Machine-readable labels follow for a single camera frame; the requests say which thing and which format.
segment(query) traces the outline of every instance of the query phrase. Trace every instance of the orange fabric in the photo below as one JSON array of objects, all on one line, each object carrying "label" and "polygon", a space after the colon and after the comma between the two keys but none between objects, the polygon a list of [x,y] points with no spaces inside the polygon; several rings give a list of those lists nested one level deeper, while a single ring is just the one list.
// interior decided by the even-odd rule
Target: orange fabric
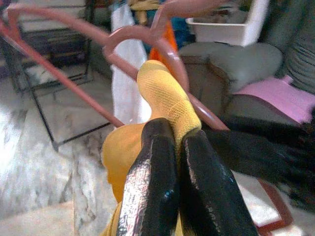
[{"label": "orange fabric", "polygon": [[[164,38],[167,39],[168,43],[172,46],[172,48],[177,51],[177,43],[175,40],[175,35],[174,35],[174,31],[173,31],[173,27],[171,22],[168,22],[166,24],[166,31],[164,33]],[[152,48],[150,51],[150,55],[149,55],[150,60],[159,60],[160,62],[162,62],[164,65],[166,65],[167,69],[169,71],[172,72],[172,68],[170,68],[170,66],[168,66],[166,59],[158,52],[158,50],[156,48]]]}]

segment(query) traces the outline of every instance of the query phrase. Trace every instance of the pink cushion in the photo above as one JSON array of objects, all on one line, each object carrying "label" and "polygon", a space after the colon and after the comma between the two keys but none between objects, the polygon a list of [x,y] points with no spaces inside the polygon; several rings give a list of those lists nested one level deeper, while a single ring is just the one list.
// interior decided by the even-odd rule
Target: pink cushion
[{"label": "pink cushion", "polygon": [[288,75],[282,79],[269,77],[258,83],[247,85],[234,94],[258,97],[277,108],[298,123],[310,122],[311,111],[315,107],[315,96],[290,85]]}]

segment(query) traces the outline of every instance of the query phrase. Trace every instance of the marble floor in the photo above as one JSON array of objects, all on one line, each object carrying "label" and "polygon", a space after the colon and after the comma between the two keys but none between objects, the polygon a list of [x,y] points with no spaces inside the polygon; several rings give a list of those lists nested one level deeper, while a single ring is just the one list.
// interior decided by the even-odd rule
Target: marble floor
[{"label": "marble floor", "polygon": [[[111,80],[93,75],[81,87],[112,110]],[[106,122],[68,90],[41,96],[40,102],[58,141]],[[55,152],[29,94],[17,95],[10,80],[0,78],[0,235],[99,235],[116,205],[100,161],[101,145],[112,129]],[[279,217],[255,179],[235,176],[257,224]],[[273,235],[315,236],[315,215],[288,207],[294,224]]]}]

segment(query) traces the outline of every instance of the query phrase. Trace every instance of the white basket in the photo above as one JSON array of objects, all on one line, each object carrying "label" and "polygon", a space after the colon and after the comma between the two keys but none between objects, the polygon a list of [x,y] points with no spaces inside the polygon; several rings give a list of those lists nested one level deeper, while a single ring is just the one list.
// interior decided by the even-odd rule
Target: white basket
[{"label": "white basket", "polygon": [[269,0],[253,0],[244,24],[196,23],[187,18],[192,26],[197,42],[222,42],[231,45],[247,46],[255,43],[264,23]]}]

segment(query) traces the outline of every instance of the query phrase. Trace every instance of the white cloth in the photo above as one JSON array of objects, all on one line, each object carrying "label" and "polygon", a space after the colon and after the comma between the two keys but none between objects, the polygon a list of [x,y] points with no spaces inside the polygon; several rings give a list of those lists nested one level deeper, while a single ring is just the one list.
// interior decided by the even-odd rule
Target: white cloth
[{"label": "white cloth", "polygon": [[[112,31],[134,25],[129,6],[124,4],[114,10],[111,22]],[[116,47],[115,53],[138,69],[147,60],[147,54],[139,40],[125,40]],[[125,124],[146,122],[151,115],[151,108],[140,95],[137,83],[116,66],[112,66],[112,70],[114,115]]]}]

